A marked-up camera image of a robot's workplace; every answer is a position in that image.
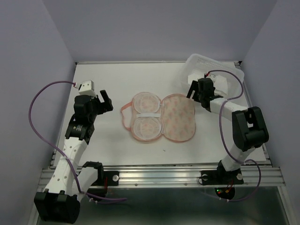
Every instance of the screw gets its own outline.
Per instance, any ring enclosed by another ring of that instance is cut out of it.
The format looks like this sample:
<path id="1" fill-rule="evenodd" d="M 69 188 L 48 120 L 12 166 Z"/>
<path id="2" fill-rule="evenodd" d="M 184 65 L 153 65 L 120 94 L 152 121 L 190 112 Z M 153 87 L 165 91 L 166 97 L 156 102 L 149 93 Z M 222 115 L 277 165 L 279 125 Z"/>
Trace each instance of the screw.
<path id="1" fill-rule="evenodd" d="M 112 180 L 114 182 L 117 182 L 119 180 L 119 176 L 118 175 L 113 175 Z"/>
<path id="2" fill-rule="evenodd" d="M 204 180 L 204 181 L 207 181 L 207 180 L 208 180 L 207 174 L 203 174 L 203 175 L 201 176 L 201 178 L 202 178 L 202 180 Z"/>
<path id="3" fill-rule="evenodd" d="M 238 175 L 236 175 L 236 178 L 238 180 L 242 180 L 243 179 L 243 175 L 241 173 L 238 173 Z"/>

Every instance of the black mounting bracket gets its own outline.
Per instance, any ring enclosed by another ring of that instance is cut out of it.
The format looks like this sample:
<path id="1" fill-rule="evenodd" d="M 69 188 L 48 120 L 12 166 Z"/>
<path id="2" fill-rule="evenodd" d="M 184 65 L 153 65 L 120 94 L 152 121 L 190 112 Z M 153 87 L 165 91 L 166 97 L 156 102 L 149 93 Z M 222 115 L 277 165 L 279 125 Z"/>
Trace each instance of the black mounting bracket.
<path id="1" fill-rule="evenodd" d="M 243 176 L 240 169 L 234 171 L 226 171 L 222 165 L 222 161 L 218 163 L 216 170 L 201 171 L 202 185 L 228 185 L 233 181 L 233 184 L 243 184 Z"/>
<path id="2" fill-rule="evenodd" d="M 119 171 L 104 171 L 103 179 L 95 181 L 92 186 L 104 186 L 105 182 L 107 186 L 118 186 L 119 174 Z"/>

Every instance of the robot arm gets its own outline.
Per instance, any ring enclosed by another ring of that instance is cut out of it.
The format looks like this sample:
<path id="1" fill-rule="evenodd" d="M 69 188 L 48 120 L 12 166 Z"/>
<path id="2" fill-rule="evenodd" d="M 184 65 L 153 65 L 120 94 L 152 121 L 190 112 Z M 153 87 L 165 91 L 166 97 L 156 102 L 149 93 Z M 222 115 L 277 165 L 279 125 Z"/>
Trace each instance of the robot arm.
<path id="1" fill-rule="evenodd" d="M 212 80 L 202 78 L 192 82 L 187 98 L 201 103 L 209 112 L 222 113 L 223 117 L 232 121 L 234 145 L 229 154 L 219 162 L 217 170 L 205 171 L 202 184 L 223 185 L 232 180 L 234 184 L 243 184 L 242 179 L 237 179 L 237 175 L 241 174 L 240 165 L 255 148 L 268 141 L 268 130 L 260 108 L 248 108 L 228 102 L 222 96 L 215 96 L 214 90 Z"/>
<path id="2" fill-rule="evenodd" d="M 92 183 L 102 181 L 104 176 L 101 163 L 87 162 L 77 179 L 74 178 L 80 158 L 94 132 L 96 116 L 113 110 L 112 101 L 105 90 L 100 92 L 104 99 L 104 102 L 100 102 L 92 81 L 85 81 L 78 86 L 80 95 L 75 97 L 75 113 L 69 122 L 62 150 L 65 156 L 60 157 L 44 191 L 37 192 L 34 198 L 44 221 L 74 223 L 79 215 L 80 201 L 85 196 L 78 190 L 76 182 L 78 181 L 81 191 L 86 192 Z"/>

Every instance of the pink bra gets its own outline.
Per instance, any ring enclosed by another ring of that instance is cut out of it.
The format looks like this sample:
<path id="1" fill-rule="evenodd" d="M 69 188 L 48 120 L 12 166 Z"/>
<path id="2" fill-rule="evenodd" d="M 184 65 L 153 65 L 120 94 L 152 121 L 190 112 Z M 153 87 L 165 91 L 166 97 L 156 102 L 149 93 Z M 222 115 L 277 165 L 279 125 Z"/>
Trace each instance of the pink bra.
<path id="1" fill-rule="evenodd" d="M 132 107 L 130 127 L 124 123 L 123 113 L 129 107 Z M 150 92 L 141 92 L 121 108 L 121 113 L 124 127 L 139 141 L 154 141 L 164 135 L 180 143 L 195 134 L 194 102 L 182 94 L 172 94 L 161 101 Z"/>

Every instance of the metal frame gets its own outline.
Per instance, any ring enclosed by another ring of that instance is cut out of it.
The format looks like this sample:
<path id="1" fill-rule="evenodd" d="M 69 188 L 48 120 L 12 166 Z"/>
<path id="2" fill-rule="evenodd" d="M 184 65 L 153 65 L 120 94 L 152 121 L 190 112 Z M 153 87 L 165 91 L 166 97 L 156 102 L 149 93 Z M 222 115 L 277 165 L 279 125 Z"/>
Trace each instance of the metal frame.
<path id="1" fill-rule="evenodd" d="M 114 64 L 114 63 L 172 63 L 184 61 L 130 61 L 130 62 L 80 62 L 78 64 Z M 236 68 L 240 69 L 240 64 L 234 62 Z M 245 95 L 249 106 L 253 106 L 248 95 L 248 89 L 244 83 Z M 291 201 L 288 197 L 285 182 L 280 168 L 272 166 L 266 146 L 263 145 L 263 151 L 266 161 L 261 162 L 262 187 L 278 187 L 282 199 L 284 211 L 286 212 L 288 222 L 296 225 L 297 219 L 293 211 Z M 56 151 L 53 152 L 52 160 L 47 169 L 42 170 L 37 191 L 42 191 L 54 173 L 53 166 Z M 198 179 L 201 177 L 201 171 L 216 169 L 217 164 L 192 164 L 192 165 L 141 165 L 141 166 L 105 166 L 104 170 L 117 170 L 120 172 L 119 185 L 110 188 L 216 188 L 217 186 L 202 186 Z M 239 187 L 256 187 L 258 181 L 257 167 L 251 163 L 241 167 L 244 184 Z M 37 224 L 38 212 L 35 205 L 32 207 L 29 225 Z"/>
<path id="2" fill-rule="evenodd" d="M 119 185 L 110 188 L 217 188 L 220 186 L 202 186 L 198 180 L 201 172 L 216 169 L 216 165 L 204 166 L 109 166 L 105 171 L 119 171 Z M 239 187 L 255 187 L 258 181 L 256 166 L 244 165 L 241 168 L 244 184 Z M 285 185 L 279 168 L 261 167 L 262 187 L 281 187 Z M 54 170 L 43 170 L 38 188 L 45 188 Z"/>

